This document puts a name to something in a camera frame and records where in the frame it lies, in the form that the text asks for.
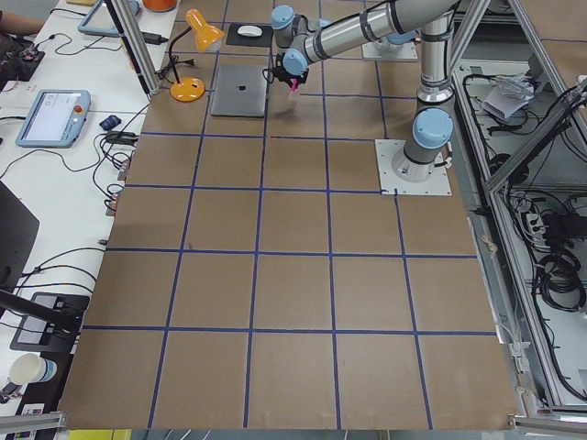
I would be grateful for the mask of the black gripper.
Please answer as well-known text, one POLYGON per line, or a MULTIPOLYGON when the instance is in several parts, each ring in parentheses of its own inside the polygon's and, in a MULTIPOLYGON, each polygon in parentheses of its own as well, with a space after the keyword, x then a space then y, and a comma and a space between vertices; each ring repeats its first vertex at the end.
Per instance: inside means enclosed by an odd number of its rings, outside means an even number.
POLYGON ((300 85, 306 83, 308 71, 301 74, 293 74, 288 72, 284 67, 280 70, 280 81, 288 85, 300 85))

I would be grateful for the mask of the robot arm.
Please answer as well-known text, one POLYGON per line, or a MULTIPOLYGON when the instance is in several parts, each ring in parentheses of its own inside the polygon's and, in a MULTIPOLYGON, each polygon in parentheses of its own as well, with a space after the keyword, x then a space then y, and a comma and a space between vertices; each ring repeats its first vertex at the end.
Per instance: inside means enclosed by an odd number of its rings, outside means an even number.
POLYGON ((290 47, 297 36, 313 35, 329 24, 324 18, 310 19, 297 14, 290 5, 277 5, 271 11, 273 38, 280 50, 290 47))
POLYGON ((391 51, 414 36, 421 42, 421 80, 412 135, 392 160, 394 173, 407 182, 424 182, 437 154, 450 142, 453 98, 450 61, 455 1, 381 1, 335 22, 310 20, 289 5, 271 12, 278 48, 273 75, 294 85, 306 80, 308 68, 366 43, 391 51))

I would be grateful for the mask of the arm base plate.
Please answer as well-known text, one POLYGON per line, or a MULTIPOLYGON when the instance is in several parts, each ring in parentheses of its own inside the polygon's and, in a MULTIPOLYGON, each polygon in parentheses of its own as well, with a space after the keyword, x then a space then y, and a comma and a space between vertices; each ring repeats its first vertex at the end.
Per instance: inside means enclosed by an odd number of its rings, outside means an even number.
POLYGON ((368 42, 361 46, 361 52, 363 59, 372 61, 416 62, 418 60, 413 41, 399 45, 388 41, 368 42))
POLYGON ((442 153, 432 163, 416 164, 405 156, 404 143, 402 139, 374 141, 381 194, 451 196, 448 165, 442 153))

